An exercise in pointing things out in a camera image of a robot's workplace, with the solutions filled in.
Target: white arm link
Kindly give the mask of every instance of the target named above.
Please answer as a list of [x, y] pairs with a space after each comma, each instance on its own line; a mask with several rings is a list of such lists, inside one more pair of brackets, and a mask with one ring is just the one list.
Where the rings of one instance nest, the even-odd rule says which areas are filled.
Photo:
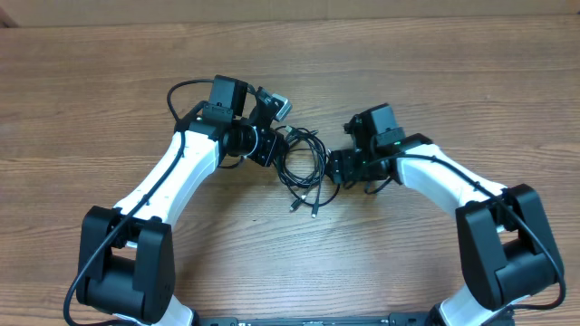
[[[486, 180], [462, 167], [445, 155], [437, 145], [420, 145], [406, 150], [405, 153], [435, 156], [449, 162], [496, 196], [500, 195], [501, 189], [505, 188], [504, 185]], [[472, 185], [453, 171], [437, 162], [421, 158], [398, 158], [397, 170], [403, 185], [419, 191], [453, 217], [455, 217], [455, 209], [465, 206], [469, 201], [488, 199], [486, 195], [475, 190]], [[498, 227], [498, 232], [503, 229], [502, 226]], [[482, 307], [473, 297], [467, 285], [463, 285], [461, 290], [440, 305], [440, 315], [448, 326], [479, 326], [497, 313]]]
[[[115, 205], [115, 207], [122, 208], [122, 214], [129, 213], [160, 179], [161, 175], [167, 171], [178, 154], [180, 145], [181, 136], [176, 132], [167, 153], [155, 168], [133, 192]], [[179, 215], [183, 212], [185, 205], [201, 181], [216, 170], [218, 162], [219, 147], [217, 141], [208, 139], [208, 136], [204, 134], [185, 131], [183, 157], [151, 197], [149, 203], [143, 206], [135, 214], [135, 217], [149, 220], [153, 216], [157, 216], [161, 218], [163, 223], [174, 227], [178, 222]], [[134, 243], [128, 243], [127, 246], [136, 247]]]
[[[435, 156], [452, 164], [468, 177], [478, 181], [494, 195], [500, 195], [506, 186], [486, 180], [467, 170], [443, 154], [437, 145], [420, 145], [405, 151], [407, 154]], [[437, 162], [421, 158], [398, 158], [397, 170], [401, 182], [408, 188], [415, 189], [439, 206], [445, 213], [455, 216], [455, 209], [469, 201], [484, 201], [488, 197], [475, 190], [472, 185]]]

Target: wooden table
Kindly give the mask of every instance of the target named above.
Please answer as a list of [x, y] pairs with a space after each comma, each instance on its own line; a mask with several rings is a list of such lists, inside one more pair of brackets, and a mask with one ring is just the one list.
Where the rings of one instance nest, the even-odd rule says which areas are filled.
[[[331, 149], [351, 146], [342, 124], [354, 113], [388, 101], [408, 134], [534, 187], [568, 296], [517, 319], [578, 324], [573, 15], [0, 30], [0, 324], [63, 324], [84, 214], [129, 194], [165, 152], [169, 87], [217, 73], [284, 94], [287, 123], [320, 130]], [[208, 91], [177, 91], [179, 114]], [[291, 202], [273, 168], [210, 176], [174, 233], [177, 296], [204, 316], [385, 315], [428, 310], [463, 283], [454, 223], [418, 193], [355, 187], [316, 219], [289, 214]], [[553, 286], [535, 302], [555, 297]], [[79, 304], [72, 315], [109, 317]]]

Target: black mounting bracket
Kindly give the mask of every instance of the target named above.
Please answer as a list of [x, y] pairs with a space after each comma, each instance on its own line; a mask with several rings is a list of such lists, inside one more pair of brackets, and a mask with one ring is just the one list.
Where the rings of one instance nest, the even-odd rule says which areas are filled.
[[[124, 218], [117, 209], [93, 206], [82, 221], [79, 271], [107, 234]], [[158, 217], [132, 218], [112, 246], [138, 244], [133, 261], [106, 248], [81, 279], [79, 303], [109, 314], [119, 313], [144, 323], [163, 317], [175, 288], [171, 226]]]
[[248, 87], [247, 82], [216, 75], [209, 101], [196, 105], [176, 123], [174, 130], [190, 130], [219, 141], [219, 162], [226, 155], [247, 156], [269, 167], [274, 158], [288, 148], [284, 136], [270, 126], [273, 120], [283, 120], [292, 104], [285, 97], [259, 87], [256, 93], [252, 92], [256, 106], [249, 117], [236, 120], [235, 117], [242, 116]]
[[[505, 189], [501, 199], [521, 217], [564, 272], [564, 263], [537, 192], [527, 185]], [[461, 270], [469, 291], [484, 308], [495, 311], [515, 299], [556, 283], [556, 271], [532, 239], [511, 223], [492, 199], [456, 210]], [[518, 230], [502, 244], [497, 227]]]
[[344, 124], [344, 132], [353, 138], [353, 148], [332, 151], [325, 170], [335, 184], [377, 181], [388, 177], [400, 184], [394, 162], [385, 160], [380, 164], [367, 165], [374, 160], [432, 143], [421, 134], [405, 137], [403, 128], [397, 124], [387, 103], [354, 115]]

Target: black cable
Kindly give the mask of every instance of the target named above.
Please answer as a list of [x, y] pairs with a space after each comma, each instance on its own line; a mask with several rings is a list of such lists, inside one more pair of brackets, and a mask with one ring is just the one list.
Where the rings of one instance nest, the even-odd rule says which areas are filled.
[[195, 84], [195, 83], [201, 83], [201, 82], [214, 82], [214, 80], [211, 80], [211, 79], [196, 79], [196, 80], [191, 80], [191, 81], [182, 81], [182, 82], [174, 85], [173, 87], [171, 87], [169, 89], [169, 92], [167, 93], [167, 105], [169, 106], [169, 111], [173, 115], [173, 118], [175, 119], [176, 122], [179, 121], [179, 115], [175, 111], [175, 109], [173, 108], [173, 103], [171, 103], [171, 95], [173, 94], [173, 92], [176, 89], [178, 89], [181, 86]]
[[350, 183], [344, 183], [344, 189], [348, 190], [352, 187], [354, 187], [358, 182], [356, 182], [355, 180], [351, 181]]
[[240, 157], [238, 162], [236, 162], [236, 163], [234, 163], [234, 164], [232, 164], [230, 166], [225, 166], [225, 167], [217, 166], [217, 167], [218, 168], [225, 168], [225, 169], [237, 168], [237, 167], [239, 167], [240, 164], [244, 163], [245, 160], [246, 159], [244, 157]]
[[[324, 179], [326, 161], [328, 160], [328, 152], [326, 151], [326, 147], [324, 146], [323, 142], [315, 136], [318, 132], [316, 130], [310, 131], [306, 128], [292, 128], [287, 126], [280, 126], [275, 130], [278, 131], [280, 129], [286, 129], [286, 131], [288, 131], [288, 134], [285, 137], [285, 141], [288, 143], [290, 150], [280, 154], [274, 160], [274, 165], [276, 167], [278, 177], [280, 178], [280, 181], [287, 186], [290, 193], [296, 198], [296, 201], [291, 205], [291, 207], [295, 209], [300, 204], [305, 204], [313, 208], [312, 216], [316, 217], [318, 214], [318, 208], [326, 206], [331, 201], [333, 201], [340, 190], [340, 185], [337, 185], [333, 195], [322, 204], [320, 203], [322, 181]], [[308, 149], [293, 149], [300, 142], [306, 143], [308, 145]], [[313, 172], [306, 177], [297, 176], [286, 165], [288, 155], [292, 152], [300, 150], [310, 150], [313, 156], [314, 169]], [[302, 198], [296, 194], [292, 187], [306, 189], [303, 196], [306, 195], [312, 187], [318, 187], [316, 189], [316, 200], [313, 203], [307, 202], [305, 198]]]
[[252, 84], [247, 85], [247, 92], [256, 96], [256, 89], [254, 88], [254, 86]]
[[387, 177], [387, 179], [380, 186], [375, 188], [373, 191], [369, 191], [369, 189], [371, 188], [371, 181], [369, 181], [364, 186], [364, 193], [367, 195], [375, 195], [379, 191], [381, 191], [383, 188], [387, 187], [387, 185], [390, 184], [391, 181], [392, 181], [392, 177]]
[[429, 160], [431, 162], [441, 164], [445, 168], [448, 168], [453, 173], [455, 173], [457, 176], [461, 177], [467, 183], [469, 183], [474, 188], [476, 188], [479, 192], [481, 192], [482, 194], [491, 198], [494, 202], [496, 202], [496, 204], [498, 204], [502, 209], [504, 209], [507, 212], [507, 215], [512, 220], [512, 222], [515, 223], [519, 227], [520, 230], [524, 231], [524, 233], [526, 233], [526, 235], [529, 236], [538, 247], [540, 247], [540, 249], [542, 250], [542, 253], [544, 253], [546, 255], [547, 260], [554, 267], [554, 270], [556, 272], [556, 280], [560, 284], [560, 293], [558, 294], [557, 299], [549, 304], [512, 304], [512, 305], [508, 305], [507, 307], [510, 307], [511, 309], [527, 309], [527, 310], [546, 311], [546, 310], [552, 310], [554, 308], [557, 308], [560, 304], [562, 304], [562, 302], [564, 302], [564, 299], [566, 298], [566, 281], [564, 279], [564, 274], [562, 273], [562, 271], [560, 271], [560, 267], [558, 267], [558, 265], [556, 264], [554, 257], [552, 257], [552, 255], [547, 251], [544, 244], [542, 244], [540, 239], [537, 238], [536, 234], [534, 234], [534, 232], [527, 226], [526, 222], [524, 222], [513, 210], [509, 209], [509, 207], [501, 199], [499, 199], [499, 197], [495, 196], [489, 190], [485, 189], [482, 185], [480, 185], [479, 182], [468, 177], [460, 169], [454, 167], [449, 162], [444, 161], [444, 160], [439, 159], [439, 158], [436, 158], [434, 156], [430, 157], [430, 156], [417, 155], [417, 154], [398, 154], [398, 155], [393, 155], [393, 156], [389, 156], [389, 157], [385, 157], [385, 158], [375, 159], [374, 161], [367, 164], [365, 168], [369, 167], [370, 165], [383, 162], [385, 160], [397, 159], [397, 158], [426, 159], [426, 160]]

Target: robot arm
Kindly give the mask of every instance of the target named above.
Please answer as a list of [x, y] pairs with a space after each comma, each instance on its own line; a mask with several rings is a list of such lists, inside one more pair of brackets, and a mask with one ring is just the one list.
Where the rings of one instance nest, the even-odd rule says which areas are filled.
[[[354, 149], [331, 154], [328, 169], [335, 182], [392, 178], [456, 218], [466, 285], [425, 315], [425, 324], [480, 325], [509, 304], [563, 281], [555, 266], [563, 274], [564, 265], [539, 196], [531, 187], [507, 188], [488, 181], [421, 134], [405, 137], [388, 104], [355, 115], [344, 130], [353, 136]], [[525, 227], [510, 218], [514, 213]], [[499, 232], [516, 230], [518, 239], [501, 243]]]
[[[226, 154], [268, 167], [278, 151], [287, 150], [270, 124], [292, 109], [286, 98], [255, 91], [243, 81], [218, 75], [213, 83], [209, 101], [177, 121], [167, 153], [141, 184], [114, 208], [94, 206], [85, 216], [79, 282], [72, 286], [80, 303], [139, 324], [189, 326], [194, 321], [194, 312], [173, 295], [172, 228]], [[248, 90], [256, 96], [256, 107], [249, 119], [235, 120]], [[109, 243], [112, 230], [116, 235]], [[134, 261], [112, 253], [112, 247], [125, 246], [137, 249]], [[64, 318], [75, 324], [66, 301]]]

